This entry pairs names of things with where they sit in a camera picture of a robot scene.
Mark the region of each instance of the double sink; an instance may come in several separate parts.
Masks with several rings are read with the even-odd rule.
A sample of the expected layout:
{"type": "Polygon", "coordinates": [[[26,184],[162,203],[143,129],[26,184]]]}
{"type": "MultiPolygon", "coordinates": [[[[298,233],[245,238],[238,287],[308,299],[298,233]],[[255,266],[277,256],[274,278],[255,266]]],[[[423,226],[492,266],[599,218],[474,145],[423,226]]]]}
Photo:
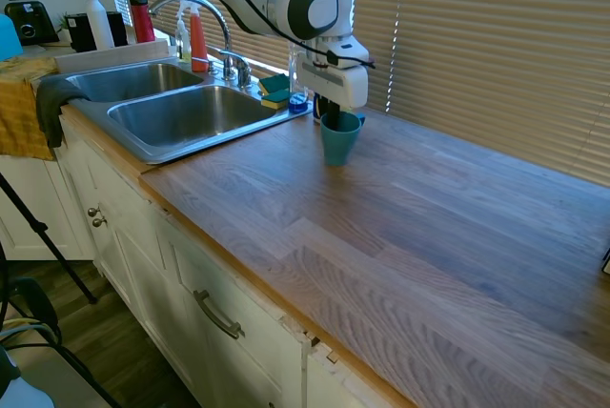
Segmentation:
{"type": "Polygon", "coordinates": [[[71,105],[148,164],[165,163],[311,111],[294,114],[264,107],[255,78],[240,89],[234,80],[223,80],[222,72],[194,73],[189,67],[168,59],[62,77],[90,99],[73,99],[71,105]]]}

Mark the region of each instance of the sponge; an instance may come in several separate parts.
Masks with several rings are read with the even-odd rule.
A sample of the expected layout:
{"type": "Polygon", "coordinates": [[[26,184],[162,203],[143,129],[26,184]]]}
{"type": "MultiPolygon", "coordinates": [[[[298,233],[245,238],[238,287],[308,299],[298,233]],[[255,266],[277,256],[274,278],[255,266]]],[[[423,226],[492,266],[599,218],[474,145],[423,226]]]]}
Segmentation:
{"type": "Polygon", "coordinates": [[[268,95],[277,91],[282,91],[290,87],[290,80],[286,74],[276,74],[275,76],[263,77],[258,81],[258,87],[263,95],[268,95]]]}
{"type": "Polygon", "coordinates": [[[263,96],[262,100],[260,100],[260,104],[266,106],[267,108],[281,110],[288,104],[289,99],[290,92],[288,91],[288,89],[283,89],[281,91],[273,92],[269,95],[263,96]]]}

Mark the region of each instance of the chrome faucet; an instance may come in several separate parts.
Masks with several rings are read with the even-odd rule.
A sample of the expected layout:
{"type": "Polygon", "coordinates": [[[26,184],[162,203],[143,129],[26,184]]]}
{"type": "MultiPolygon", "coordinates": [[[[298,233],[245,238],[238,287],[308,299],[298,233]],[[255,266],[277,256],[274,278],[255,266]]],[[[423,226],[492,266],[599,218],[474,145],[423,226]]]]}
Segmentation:
{"type": "Polygon", "coordinates": [[[237,86],[241,89],[250,86],[250,75],[252,74],[252,70],[250,69],[248,60],[238,53],[231,51],[219,51],[218,53],[237,60],[237,86]]]}
{"type": "MultiPolygon", "coordinates": [[[[227,21],[222,16],[222,13],[218,10],[218,8],[212,3],[210,3],[208,0],[156,0],[149,6],[149,14],[151,16],[156,16],[161,8],[163,8],[168,3],[171,3],[172,1],[190,1],[206,8],[209,12],[211,12],[220,24],[220,28],[222,29],[222,35],[225,40],[225,51],[231,50],[231,32],[229,31],[229,25],[227,25],[227,21]]],[[[223,65],[224,66],[222,70],[222,77],[223,79],[228,81],[233,77],[233,73],[231,71],[232,60],[229,54],[226,54],[225,59],[223,61],[223,65]]]]}

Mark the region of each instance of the yellow towel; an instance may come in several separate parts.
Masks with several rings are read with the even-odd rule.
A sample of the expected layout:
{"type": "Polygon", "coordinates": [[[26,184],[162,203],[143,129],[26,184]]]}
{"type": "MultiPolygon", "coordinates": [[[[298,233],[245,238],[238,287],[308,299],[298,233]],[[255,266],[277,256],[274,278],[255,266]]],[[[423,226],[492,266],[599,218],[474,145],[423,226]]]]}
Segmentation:
{"type": "Polygon", "coordinates": [[[57,72],[55,59],[14,57],[0,62],[0,154],[53,160],[38,128],[31,81],[57,72]]]}

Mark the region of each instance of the teal cup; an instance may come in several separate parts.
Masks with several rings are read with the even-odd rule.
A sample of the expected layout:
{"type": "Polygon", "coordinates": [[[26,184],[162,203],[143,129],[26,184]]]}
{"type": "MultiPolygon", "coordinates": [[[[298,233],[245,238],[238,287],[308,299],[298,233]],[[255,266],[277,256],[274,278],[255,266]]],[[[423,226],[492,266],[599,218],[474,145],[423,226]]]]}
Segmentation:
{"type": "Polygon", "coordinates": [[[352,147],[356,143],[362,124],[363,114],[340,112],[336,130],[327,127],[328,114],[320,118],[322,130],[322,147],[324,148],[324,161],[327,165],[340,167],[347,163],[352,147]]]}

